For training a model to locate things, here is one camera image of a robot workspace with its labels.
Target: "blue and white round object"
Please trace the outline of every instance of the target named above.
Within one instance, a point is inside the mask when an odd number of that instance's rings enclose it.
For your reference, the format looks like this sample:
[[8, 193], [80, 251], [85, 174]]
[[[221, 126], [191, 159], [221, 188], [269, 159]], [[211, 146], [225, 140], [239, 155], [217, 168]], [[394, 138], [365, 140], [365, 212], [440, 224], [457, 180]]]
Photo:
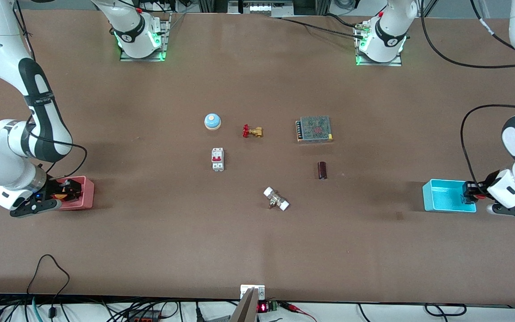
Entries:
[[217, 130], [221, 126], [221, 119], [218, 114], [210, 113], [204, 119], [204, 125], [208, 130]]

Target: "white bracket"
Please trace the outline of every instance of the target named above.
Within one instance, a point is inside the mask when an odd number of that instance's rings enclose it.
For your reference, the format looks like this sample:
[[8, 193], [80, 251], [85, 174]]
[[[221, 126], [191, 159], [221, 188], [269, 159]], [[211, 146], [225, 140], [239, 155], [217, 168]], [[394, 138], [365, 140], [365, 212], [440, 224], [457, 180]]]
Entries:
[[240, 286], [240, 298], [244, 297], [245, 292], [249, 288], [257, 288], [259, 291], [259, 300], [266, 299], [266, 286], [265, 285], [252, 285], [252, 284], [242, 284]]

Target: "black velcro strap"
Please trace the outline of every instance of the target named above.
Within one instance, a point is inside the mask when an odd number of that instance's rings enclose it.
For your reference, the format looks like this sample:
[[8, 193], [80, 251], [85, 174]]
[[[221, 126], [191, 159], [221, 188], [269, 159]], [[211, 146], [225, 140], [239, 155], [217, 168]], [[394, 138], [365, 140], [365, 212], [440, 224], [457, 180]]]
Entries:
[[52, 91], [35, 94], [35, 95], [27, 95], [23, 96], [27, 106], [44, 106], [45, 104], [49, 104], [54, 98], [55, 94]]
[[380, 19], [376, 21], [375, 24], [376, 35], [379, 36], [380, 39], [383, 40], [385, 47], [395, 47], [397, 43], [405, 38], [406, 33], [398, 36], [392, 36], [388, 33], [385, 33], [383, 29], [380, 27]]
[[144, 17], [140, 14], [139, 14], [139, 17], [140, 17], [139, 25], [132, 30], [123, 32], [123, 31], [118, 31], [113, 28], [113, 30], [116, 33], [116, 35], [118, 36], [118, 38], [120, 38], [123, 42], [135, 42], [136, 37], [144, 31], [144, 26], [146, 25], [144, 22]]

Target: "white floor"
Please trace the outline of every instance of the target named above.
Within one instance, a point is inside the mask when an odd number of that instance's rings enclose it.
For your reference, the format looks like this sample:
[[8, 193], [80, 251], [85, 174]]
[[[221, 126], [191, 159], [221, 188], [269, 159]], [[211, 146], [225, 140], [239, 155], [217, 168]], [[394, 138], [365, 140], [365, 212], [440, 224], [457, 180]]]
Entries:
[[[359, 307], [356, 304], [347, 303], [294, 303], [300, 309], [311, 314], [317, 319], [317, 322], [366, 322], [360, 314]], [[70, 322], [106, 322], [110, 315], [104, 306], [100, 304], [65, 304], [65, 311]], [[129, 305], [112, 304], [109, 305], [115, 310], [122, 310]], [[49, 305], [41, 306], [39, 314], [43, 322], [49, 322], [47, 311]], [[61, 311], [59, 305], [57, 308], [57, 316], [55, 322], [66, 322], [66, 318]], [[182, 302], [182, 317], [184, 322], [195, 322], [194, 302]], [[176, 309], [176, 304], [168, 303], [163, 315], [170, 315]], [[204, 318], [212, 320], [223, 316], [231, 315], [235, 310], [235, 306], [228, 302], [200, 302], [200, 309]], [[443, 322], [442, 318], [435, 318], [428, 315], [421, 305], [384, 305], [384, 304], [363, 304], [363, 310], [370, 322]], [[455, 312], [454, 307], [443, 308], [446, 313]], [[1, 321], [3, 322], [8, 313], [4, 313]], [[30, 322], [37, 322], [31, 306], [28, 306], [28, 316]], [[261, 322], [271, 322], [282, 318], [280, 322], [313, 322], [312, 318], [302, 314], [291, 313], [287, 310], [279, 308], [277, 311], [259, 314]], [[11, 322], [24, 322], [25, 315], [23, 307], [20, 306], [13, 314]], [[171, 318], [167, 318], [166, 322], [181, 322], [180, 314], [176, 314]], [[510, 308], [468, 308], [468, 312], [464, 316], [457, 318], [448, 318], [449, 322], [515, 322], [515, 309]]]

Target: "teal cable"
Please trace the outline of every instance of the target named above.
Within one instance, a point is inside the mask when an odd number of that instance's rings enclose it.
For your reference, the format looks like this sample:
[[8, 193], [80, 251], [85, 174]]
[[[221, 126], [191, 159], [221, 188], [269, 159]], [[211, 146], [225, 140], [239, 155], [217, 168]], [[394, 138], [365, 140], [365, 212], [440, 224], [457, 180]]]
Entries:
[[31, 306], [33, 306], [33, 310], [35, 311], [35, 317], [39, 322], [43, 322], [41, 319], [41, 316], [39, 315], [39, 311], [37, 310], [37, 306], [35, 305], [35, 297], [33, 296], [33, 299], [31, 300]]

